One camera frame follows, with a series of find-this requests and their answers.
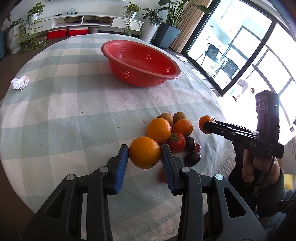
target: white tv cabinet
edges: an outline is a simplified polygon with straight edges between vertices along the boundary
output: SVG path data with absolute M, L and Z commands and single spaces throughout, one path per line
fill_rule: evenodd
M 96 19 L 100 20 L 102 23 L 88 23 L 88 20 Z M 34 24 L 31 33 L 40 33 L 43 31 L 49 31 L 59 28 L 67 28 L 73 26 L 104 26 L 109 27 L 110 31 L 118 32 L 126 28 L 126 23 L 123 16 L 110 14 L 110 13 L 96 13 L 96 12 L 85 12 L 77 14 L 62 14 L 60 16 L 48 16 L 39 19 L 39 23 Z M 134 31 L 139 31 L 143 22 L 132 19 L 131 29 Z M 26 32 L 28 33 L 29 26 L 26 26 Z

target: orange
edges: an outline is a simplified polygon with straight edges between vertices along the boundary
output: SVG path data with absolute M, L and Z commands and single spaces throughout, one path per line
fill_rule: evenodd
M 149 122 L 147 126 L 147 136 L 158 143 L 165 142 L 170 138 L 170 123 L 163 118 L 156 118 Z
M 193 126 L 189 120 L 178 120 L 172 127 L 172 133 L 181 133 L 183 136 L 190 136 Z
M 136 167 L 149 169 L 158 163 L 160 147 L 149 137 L 138 137 L 130 144 L 128 154 Z
M 207 121 L 210 121 L 210 122 L 214 122 L 214 119 L 212 117 L 210 117 L 209 115 L 204 115 L 203 117 L 200 118 L 199 122 L 198 122 L 198 126 L 200 127 L 200 130 L 205 133 L 205 134 L 211 134 L 211 132 L 208 132 L 206 131 L 204 128 L 203 128 L 203 125 L 207 122 Z

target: yellow cushion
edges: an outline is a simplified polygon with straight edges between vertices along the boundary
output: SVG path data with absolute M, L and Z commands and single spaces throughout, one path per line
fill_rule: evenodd
M 293 175 L 291 174 L 285 174 L 285 189 L 291 190 L 293 189 Z

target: black chair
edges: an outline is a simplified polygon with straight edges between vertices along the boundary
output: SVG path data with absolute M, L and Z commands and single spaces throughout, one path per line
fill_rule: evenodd
M 222 70 L 230 79 L 232 79 L 233 75 L 238 69 L 238 66 L 231 59 L 226 58 L 225 64 L 217 69 L 211 76 L 215 78 L 219 70 Z
M 219 64 L 220 61 L 218 61 L 218 59 L 217 59 L 217 55 L 220 52 L 219 49 L 212 44 L 207 44 L 207 45 L 208 45 L 207 51 L 205 51 L 205 53 L 203 53 L 201 55 L 201 56 L 205 55 L 204 59 L 202 60 L 202 64 L 203 64 L 203 61 L 205 60 L 206 56 L 209 57 L 214 63 Z

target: curtain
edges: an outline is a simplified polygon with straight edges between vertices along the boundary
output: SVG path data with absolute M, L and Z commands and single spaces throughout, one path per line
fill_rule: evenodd
M 208 7 L 212 0 L 191 0 L 187 3 L 187 6 L 194 5 L 204 5 Z M 181 50 L 184 48 L 185 44 L 187 43 L 189 37 L 195 30 L 196 26 L 198 25 L 201 17 L 203 16 L 204 12 L 197 9 L 196 7 L 191 7 L 184 16 L 186 18 L 182 21 L 179 25 L 178 29 L 181 30 L 178 37 L 172 42 L 170 47 L 175 50 L 176 52 L 180 53 Z

